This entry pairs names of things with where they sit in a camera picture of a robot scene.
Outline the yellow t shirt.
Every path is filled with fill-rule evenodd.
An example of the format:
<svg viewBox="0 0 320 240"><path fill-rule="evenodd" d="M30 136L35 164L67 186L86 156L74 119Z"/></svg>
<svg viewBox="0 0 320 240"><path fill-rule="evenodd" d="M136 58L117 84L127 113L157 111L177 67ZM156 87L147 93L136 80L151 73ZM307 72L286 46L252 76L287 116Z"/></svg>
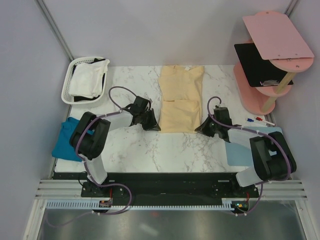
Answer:
<svg viewBox="0 0 320 240"><path fill-rule="evenodd" d="M165 65L158 83L162 93L159 126L162 133L190 133L202 123L205 68Z"/></svg>

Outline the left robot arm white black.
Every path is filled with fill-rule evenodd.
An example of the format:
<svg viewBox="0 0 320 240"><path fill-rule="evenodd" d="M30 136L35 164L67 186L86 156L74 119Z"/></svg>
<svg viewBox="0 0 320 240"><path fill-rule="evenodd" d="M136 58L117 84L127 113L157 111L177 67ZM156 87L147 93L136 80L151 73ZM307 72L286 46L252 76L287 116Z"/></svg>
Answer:
<svg viewBox="0 0 320 240"><path fill-rule="evenodd" d="M141 125L145 131L160 131L150 100L137 96L133 103L116 112L95 115L85 112L73 131L69 144L82 160L92 191L99 197L106 196L110 185L102 160L108 133L120 128Z"/></svg>

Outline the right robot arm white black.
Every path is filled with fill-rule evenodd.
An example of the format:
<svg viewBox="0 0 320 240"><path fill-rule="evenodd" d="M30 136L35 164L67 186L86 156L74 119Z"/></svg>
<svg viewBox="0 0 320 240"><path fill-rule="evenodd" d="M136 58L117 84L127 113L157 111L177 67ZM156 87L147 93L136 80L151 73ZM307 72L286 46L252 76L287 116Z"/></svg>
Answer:
<svg viewBox="0 0 320 240"><path fill-rule="evenodd" d="M227 107L217 106L195 131L207 137L218 135L226 143L250 150L253 166L238 172L236 180L229 184L229 191L235 197L242 196L251 185L287 180L297 170L296 161L281 132L266 134L232 124Z"/></svg>

